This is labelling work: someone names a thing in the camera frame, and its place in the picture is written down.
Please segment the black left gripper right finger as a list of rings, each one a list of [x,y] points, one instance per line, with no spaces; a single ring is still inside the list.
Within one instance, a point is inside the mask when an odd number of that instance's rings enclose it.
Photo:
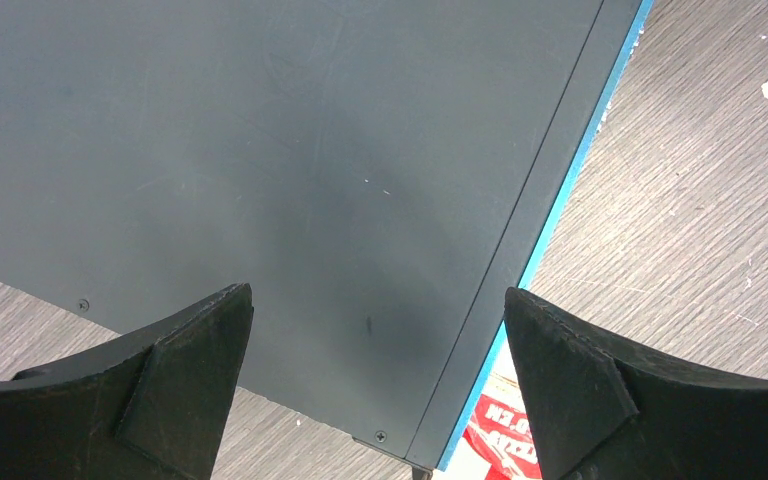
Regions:
[[[689,362],[510,288],[504,323],[546,479],[768,479],[768,380]]]

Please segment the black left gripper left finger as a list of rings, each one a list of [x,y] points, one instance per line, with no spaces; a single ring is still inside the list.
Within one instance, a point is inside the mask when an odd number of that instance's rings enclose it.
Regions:
[[[207,479],[250,336],[247,284],[0,381],[0,479]]]

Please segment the dark network switch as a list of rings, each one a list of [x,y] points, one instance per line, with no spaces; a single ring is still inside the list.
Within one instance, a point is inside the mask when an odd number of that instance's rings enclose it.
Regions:
[[[0,1],[0,282],[254,291],[240,385],[448,466],[648,1]]]

